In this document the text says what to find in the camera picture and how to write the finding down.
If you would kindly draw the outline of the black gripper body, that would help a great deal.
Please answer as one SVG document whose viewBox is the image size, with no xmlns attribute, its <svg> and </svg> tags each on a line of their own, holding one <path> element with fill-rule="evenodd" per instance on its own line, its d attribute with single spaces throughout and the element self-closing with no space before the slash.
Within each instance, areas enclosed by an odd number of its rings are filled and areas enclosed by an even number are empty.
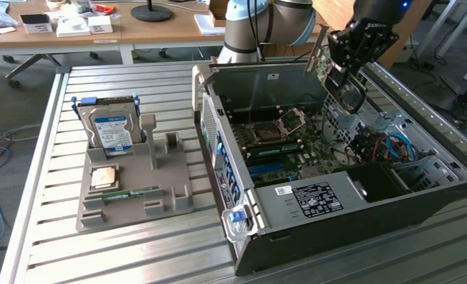
<svg viewBox="0 0 467 284">
<path fill-rule="evenodd" d="M 352 19 L 348 22 L 352 39 L 360 40 L 367 32 L 389 34 L 411 5 L 412 1 L 403 0 L 356 0 Z"/>
</svg>

